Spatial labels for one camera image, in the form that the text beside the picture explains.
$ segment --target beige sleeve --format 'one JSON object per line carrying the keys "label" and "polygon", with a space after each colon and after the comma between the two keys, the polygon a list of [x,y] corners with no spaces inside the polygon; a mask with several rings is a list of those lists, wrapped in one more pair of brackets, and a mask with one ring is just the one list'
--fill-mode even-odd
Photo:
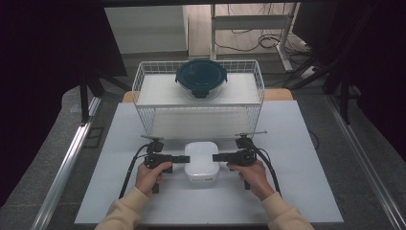
{"label": "beige sleeve", "polygon": [[313,229],[311,224],[300,214],[299,210],[286,203],[279,193],[274,193],[262,202],[262,207],[271,219],[268,228],[272,230]]}
{"label": "beige sleeve", "polygon": [[133,230],[140,223],[139,213],[148,201],[149,198],[134,187],[123,198],[111,204],[107,216],[99,223],[96,230]]}

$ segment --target person's arm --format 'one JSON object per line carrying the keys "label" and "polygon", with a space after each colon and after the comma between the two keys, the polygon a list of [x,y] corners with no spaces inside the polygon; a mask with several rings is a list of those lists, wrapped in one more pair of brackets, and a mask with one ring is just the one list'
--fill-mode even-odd
{"label": "person's arm", "polygon": [[152,195],[153,185],[163,182],[161,171],[171,165],[172,163],[165,162],[150,170],[141,164],[138,167],[135,187],[111,204],[107,216],[98,224],[96,230],[133,230],[141,221],[140,212]]}
{"label": "person's arm", "polygon": [[246,180],[251,186],[252,193],[262,201],[262,207],[270,218],[269,229],[313,229],[297,208],[290,206],[279,193],[275,193],[266,179],[265,167],[261,161],[257,160],[248,167],[233,164],[227,164],[227,166],[231,170],[239,171],[241,180]]}

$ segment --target white table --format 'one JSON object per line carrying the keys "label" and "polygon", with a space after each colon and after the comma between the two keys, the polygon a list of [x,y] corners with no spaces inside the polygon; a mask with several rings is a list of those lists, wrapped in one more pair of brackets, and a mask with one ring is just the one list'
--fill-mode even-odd
{"label": "white table", "polygon": [[[258,148],[270,153],[283,198],[300,209],[310,222],[342,222],[319,158],[308,135],[295,101],[264,102],[257,130],[266,134],[254,137]],[[133,103],[120,103],[99,162],[80,206],[75,223],[98,223],[111,202],[118,198],[128,165],[135,151],[147,139]],[[179,155],[189,141],[164,141],[163,153]],[[234,140],[212,140],[219,151],[237,150]],[[127,190],[134,185],[136,163]],[[268,221],[259,200],[244,190],[236,172],[220,166],[216,182],[205,187],[192,184],[184,165],[174,164],[173,174],[164,174],[166,182],[143,210],[146,225],[241,225]]]}

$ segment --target hand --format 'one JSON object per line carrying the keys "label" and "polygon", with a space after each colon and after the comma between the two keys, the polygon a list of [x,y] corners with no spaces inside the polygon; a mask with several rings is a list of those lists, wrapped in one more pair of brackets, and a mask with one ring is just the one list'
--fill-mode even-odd
{"label": "hand", "polygon": [[250,184],[251,191],[261,201],[275,193],[266,179],[265,167],[262,161],[257,160],[251,166],[239,166],[227,163],[227,167],[238,171],[240,179],[246,180]]}
{"label": "hand", "polygon": [[145,164],[138,167],[135,187],[143,194],[150,197],[152,195],[152,187],[155,183],[160,184],[164,181],[162,171],[172,166],[171,162],[164,162],[155,169],[149,169]]}

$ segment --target wire mesh basket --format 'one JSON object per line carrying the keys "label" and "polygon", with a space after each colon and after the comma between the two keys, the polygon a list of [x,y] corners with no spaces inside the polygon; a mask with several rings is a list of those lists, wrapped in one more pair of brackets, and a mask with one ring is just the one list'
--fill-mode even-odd
{"label": "wire mesh basket", "polygon": [[235,138],[254,132],[263,102],[263,80],[256,60],[217,60],[228,82],[218,95],[196,101],[175,82],[187,61],[141,62],[132,97],[147,135],[165,139]]}

